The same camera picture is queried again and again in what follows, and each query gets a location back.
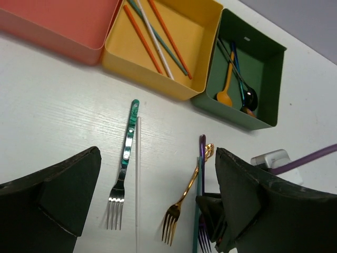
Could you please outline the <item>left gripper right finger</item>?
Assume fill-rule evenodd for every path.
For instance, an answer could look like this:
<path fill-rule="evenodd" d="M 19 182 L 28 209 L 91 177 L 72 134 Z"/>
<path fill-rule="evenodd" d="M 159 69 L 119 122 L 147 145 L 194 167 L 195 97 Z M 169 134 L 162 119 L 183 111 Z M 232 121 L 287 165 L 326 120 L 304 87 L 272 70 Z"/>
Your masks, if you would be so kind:
<path fill-rule="evenodd" d="M 336 195 L 256 168 L 217 148 L 224 208 L 219 252 L 336 252 Z"/>

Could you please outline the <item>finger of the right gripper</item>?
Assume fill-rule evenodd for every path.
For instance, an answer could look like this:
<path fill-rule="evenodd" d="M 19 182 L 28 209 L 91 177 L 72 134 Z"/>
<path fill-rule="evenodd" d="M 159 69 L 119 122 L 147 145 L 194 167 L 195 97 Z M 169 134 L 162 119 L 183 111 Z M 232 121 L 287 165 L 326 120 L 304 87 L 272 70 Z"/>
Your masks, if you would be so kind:
<path fill-rule="evenodd" d="M 211 252 L 211 243 L 215 243 L 217 252 L 230 252 L 234 249 L 237 237 L 233 213 L 225 211 L 223 199 L 219 193 L 207 193 L 196 197 L 201 214 L 198 221 L 197 238 L 202 252 Z"/>

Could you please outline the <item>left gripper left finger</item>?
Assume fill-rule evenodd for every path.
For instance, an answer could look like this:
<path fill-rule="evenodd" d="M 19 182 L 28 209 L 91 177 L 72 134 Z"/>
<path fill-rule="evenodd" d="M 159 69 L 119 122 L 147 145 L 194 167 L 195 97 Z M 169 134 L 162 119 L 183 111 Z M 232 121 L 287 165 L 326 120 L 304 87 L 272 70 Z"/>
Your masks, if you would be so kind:
<path fill-rule="evenodd" d="M 1 252 L 73 252 L 101 168 L 98 147 L 1 184 Z"/>

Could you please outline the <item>purple fork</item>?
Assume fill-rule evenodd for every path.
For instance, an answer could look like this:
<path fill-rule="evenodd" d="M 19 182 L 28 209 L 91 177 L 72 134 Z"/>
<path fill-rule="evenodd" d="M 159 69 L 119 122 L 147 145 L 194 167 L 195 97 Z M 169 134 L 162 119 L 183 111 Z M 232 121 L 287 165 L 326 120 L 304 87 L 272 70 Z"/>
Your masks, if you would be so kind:
<path fill-rule="evenodd" d="M 199 176 L 197 182 L 197 195 L 204 195 L 204 170 L 205 170 L 205 158 L 206 158 L 206 136 L 203 134 L 200 136 L 200 157 L 199 157 Z M 209 235 L 206 229 L 206 223 L 203 214 L 199 215 L 199 233 L 198 240 L 202 252 L 212 252 Z"/>

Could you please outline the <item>teal chopstick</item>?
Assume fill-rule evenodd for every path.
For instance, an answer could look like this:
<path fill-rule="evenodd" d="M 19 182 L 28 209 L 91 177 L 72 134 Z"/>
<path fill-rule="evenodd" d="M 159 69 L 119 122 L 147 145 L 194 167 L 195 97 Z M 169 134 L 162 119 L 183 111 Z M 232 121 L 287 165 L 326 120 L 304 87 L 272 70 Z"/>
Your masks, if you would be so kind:
<path fill-rule="evenodd" d="M 133 0 L 128 0 L 128 3 L 132 6 L 133 10 L 135 10 L 137 12 L 138 16 L 142 19 L 142 21 L 145 21 L 145 19 L 143 17 L 143 14 L 142 14 L 140 8 L 138 7 L 138 5 L 136 4 L 136 2 L 133 1 Z M 169 54 L 169 56 L 172 58 L 172 60 L 176 63 L 176 65 L 180 68 L 180 70 L 184 73 L 184 75 L 187 76 L 187 71 L 183 67 L 183 65 L 181 64 L 181 62 L 172 53 L 172 51 L 170 50 L 170 48 L 166 45 L 166 43 L 163 41 L 163 39 L 159 36 L 159 34 L 157 33 L 157 31 L 154 29 L 154 27 L 152 25 L 150 25 L 150 26 L 151 26 L 152 31 L 153 31 L 156 39 L 158 40 L 158 42 L 164 47 L 164 49 L 166 50 L 166 52 Z"/>
<path fill-rule="evenodd" d="M 197 187 L 196 187 L 196 195 L 201 194 L 201 187 L 202 187 L 202 172 L 201 172 L 201 165 L 202 165 L 202 157 L 199 157 L 198 160 L 198 175 L 197 175 Z M 199 215 L 200 210 L 198 204 L 195 204 L 195 215 L 194 215 L 194 230 L 193 230 L 193 249 L 192 253 L 198 253 L 198 234 L 199 234 Z"/>

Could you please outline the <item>orange spoon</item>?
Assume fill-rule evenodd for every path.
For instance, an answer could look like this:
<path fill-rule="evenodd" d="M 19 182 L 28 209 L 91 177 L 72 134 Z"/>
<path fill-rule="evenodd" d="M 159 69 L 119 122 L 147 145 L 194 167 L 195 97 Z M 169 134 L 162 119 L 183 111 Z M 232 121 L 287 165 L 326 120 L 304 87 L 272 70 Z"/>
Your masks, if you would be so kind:
<path fill-rule="evenodd" d="M 225 86 L 223 91 L 218 92 L 216 94 L 216 99 L 218 102 L 225 104 L 229 107 L 232 107 L 233 103 L 232 100 L 230 98 L 230 96 L 228 95 L 228 90 L 230 87 L 230 83 L 231 83 L 231 77 L 232 77 L 232 71 L 233 71 L 233 64 L 231 62 L 229 62 L 228 68 L 227 68 L 227 75 L 226 75 L 226 79 L 225 79 Z"/>

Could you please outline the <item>thin white chopstick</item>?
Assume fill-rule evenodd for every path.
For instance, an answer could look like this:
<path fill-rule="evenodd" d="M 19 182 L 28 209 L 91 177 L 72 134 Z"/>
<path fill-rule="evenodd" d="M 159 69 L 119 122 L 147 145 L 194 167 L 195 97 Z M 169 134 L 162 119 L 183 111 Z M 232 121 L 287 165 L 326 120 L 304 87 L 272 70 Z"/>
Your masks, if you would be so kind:
<path fill-rule="evenodd" d="M 136 161 L 135 161 L 135 240 L 136 253 L 140 252 L 140 182 L 141 182 L 141 117 L 136 122 Z"/>

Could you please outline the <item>black spoon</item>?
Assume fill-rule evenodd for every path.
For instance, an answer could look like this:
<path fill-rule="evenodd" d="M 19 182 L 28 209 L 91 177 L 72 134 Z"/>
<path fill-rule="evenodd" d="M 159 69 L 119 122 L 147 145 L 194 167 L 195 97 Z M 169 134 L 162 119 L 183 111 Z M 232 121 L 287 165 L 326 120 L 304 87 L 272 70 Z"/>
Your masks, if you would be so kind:
<path fill-rule="evenodd" d="M 248 113 L 249 111 L 253 112 L 257 109 L 258 106 L 258 97 L 256 91 L 251 88 L 242 78 L 239 59 L 236 49 L 236 44 L 234 41 L 230 43 L 231 52 L 234 53 L 234 59 L 230 60 L 234 64 L 234 71 L 239 79 L 240 95 L 242 101 L 241 111 Z"/>

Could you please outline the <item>orange chopstick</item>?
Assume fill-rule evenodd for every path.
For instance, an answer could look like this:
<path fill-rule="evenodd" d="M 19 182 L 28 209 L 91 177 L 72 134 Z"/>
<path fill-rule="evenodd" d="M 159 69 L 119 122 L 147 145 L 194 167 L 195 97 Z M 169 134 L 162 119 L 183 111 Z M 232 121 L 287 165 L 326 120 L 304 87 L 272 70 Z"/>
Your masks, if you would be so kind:
<path fill-rule="evenodd" d="M 165 24 L 165 22 L 164 22 L 164 20 L 163 20 L 163 18 L 162 18 L 162 15 L 159 13 L 159 11 L 158 11 L 158 9 L 157 9 L 157 7 L 156 7 L 156 5 L 155 5 L 155 3 L 154 3 L 153 0 L 148 0 L 148 2 L 149 2 L 149 4 L 150 4 L 150 6 L 151 6 L 153 12 L 155 13 L 155 15 L 156 15 L 156 17 L 157 17 L 157 19 L 158 19 L 158 21 L 159 21 L 159 23 L 160 23 L 160 25 L 161 25 L 163 31 L 165 32 L 165 34 L 166 34 L 166 36 L 167 36 L 167 38 L 168 38 L 170 44 L 172 45 L 172 47 L 173 47 L 173 49 L 174 49 L 174 51 L 175 51 L 175 53 L 176 53 L 176 55 L 177 55 L 177 57 L 178 57 L 180 63 L 182 64 L 182 66 L 183 66 L 184 69 L 186 70 L 187 76 L 188 76 L 189 79 L 191 80 L 191 79 L 192 79 L 192 75 L 191 75 L 189 69 L 187 68 L 187 65 L 185 64 L 185 62 L 184 62 L 184 60 L 183 60 L 183 58 L 182 58 L 182 56 L 181 56 L 181 54 L 180 54 L 180 52 L 179 52 L 179 50 L 178 50 L 178 48 L 177 48 L 177 46 L 176 46 L 174 40 L 173 40 L 173 38 L 172 38 L 172 36 L 171 36 L 169 30 L 167 29 L 167 26 L 166 26 L 166 24 Z"/>
<path fill-rule="evenodd" d="M 153 53 L 152 53 L 152 51 L 151 51 L 151 49 L 150 49 L 150 47 L 149 47 L 149 45 L 148 45 L 148 43 L 147 43 L 147 41 L 146 41 L 146 39 L 145 39 L 143 33 L 141 32 L 139 26 L 137 25 L 136 20 L 135 20 L 134 16 L 132 15 L 130 9 L 128 8 L 127 5 L 124 5 L 124 6 L 123 6 L 123 10 L 124 10 L 124 12 L 127 14 L 128 19 L 130 20 L 132 26 L 134 27 L 134 29 L 135 29 L 135 31 L 136 31 L 136 33 L 137 33 L 139 39 L 141 40 L 141 42 L 142 42 L 142 44 L 143 44 L 145 50 L 147 51 L 147 53 L 148 53 L 148 55 L 149 55 L 151 61 L 152 61 L 153 64 L 154 64 L 154 66 L 155 66 L 157 72 L 160 73 L 160 74 L 163 74 L 163 72 L 162 72 L 162 70 L 160 69 L 160 66 L 159 66 L 159 64 L 158 64 L 158 62 L 157 62 L 157 60 L 156 60 L 156 58 L 154 57 L 154 55 L 153 55 Z"/>

